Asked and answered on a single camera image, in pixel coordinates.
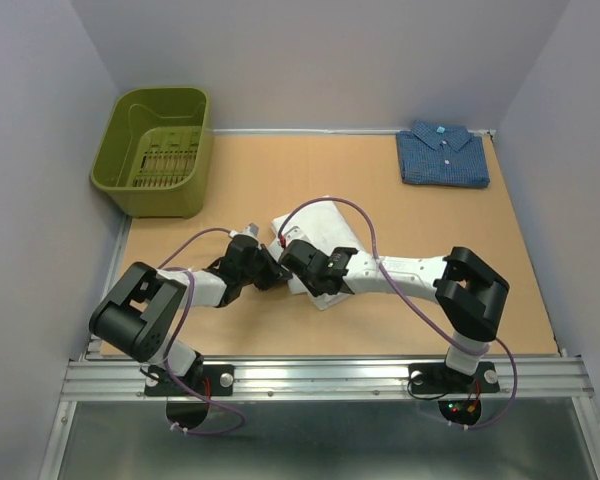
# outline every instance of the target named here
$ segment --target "blue checkered shirt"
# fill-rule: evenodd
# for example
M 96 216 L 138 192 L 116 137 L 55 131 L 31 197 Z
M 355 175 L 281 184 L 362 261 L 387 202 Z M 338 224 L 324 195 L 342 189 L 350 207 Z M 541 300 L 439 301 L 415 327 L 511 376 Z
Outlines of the blue checkered shirt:
M 410 131 L 398 133 L 396 140 L 404 183 L 469 188 L 489 185 L 482 139 L 464 127 L 416 121 Z

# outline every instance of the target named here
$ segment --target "shirt collar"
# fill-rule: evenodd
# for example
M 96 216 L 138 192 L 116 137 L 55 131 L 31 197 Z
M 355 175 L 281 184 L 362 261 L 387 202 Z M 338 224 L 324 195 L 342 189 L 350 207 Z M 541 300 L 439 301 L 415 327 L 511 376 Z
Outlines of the shirt collar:
M 445 130 L 443 133 L 438 133 L 437 130 L 441 126 Z M 445 140 L 456 152 L 473 138 L 473 135 L 464 127 L 436 125 L 421 120 L 413 122 L 411 133 L 434 150 L 438 150 L 440 143 Z

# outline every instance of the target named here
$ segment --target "gray floor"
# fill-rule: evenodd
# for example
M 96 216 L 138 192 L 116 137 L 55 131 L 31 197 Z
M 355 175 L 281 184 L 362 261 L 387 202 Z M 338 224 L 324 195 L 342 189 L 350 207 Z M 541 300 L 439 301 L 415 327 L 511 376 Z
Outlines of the gray floor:
M 501 401 L 487 402 L 484 416 Z M 462 432 L 435 403 L 258 403 L 226 437 L 169 431 L 164 404 L 78 406 L 61 477 L 108 479 L 595 479 L 569 399 L 519 400 L 497 425 Z M 208 420 L 217 428 L 232 419 Z

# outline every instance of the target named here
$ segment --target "green laundry basket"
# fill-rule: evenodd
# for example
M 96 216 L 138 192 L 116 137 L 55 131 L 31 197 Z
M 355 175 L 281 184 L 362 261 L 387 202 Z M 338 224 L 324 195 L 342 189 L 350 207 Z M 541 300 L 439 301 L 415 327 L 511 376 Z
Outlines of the green laundry basket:
M 133 90 L 116 103 L 91 181 L 132 217 L 192 217 L 202 208 L 212 147 L 203 91 Z

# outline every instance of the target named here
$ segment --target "white wall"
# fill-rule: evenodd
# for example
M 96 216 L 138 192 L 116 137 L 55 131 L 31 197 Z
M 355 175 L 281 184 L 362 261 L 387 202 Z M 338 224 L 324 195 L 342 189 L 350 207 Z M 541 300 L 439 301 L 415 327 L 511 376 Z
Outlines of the white wall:
M 37 478 L 119 214 L 88 172 L 117 95 L 66 0 L 0 1 L 0 480 Z
M 600 0 L 572 0 L 496 147 L 558 340 L 600 405 Z
M 494 128 L 568 0 L 72 0 L 122 90 L 206 88 L 221 128 Z

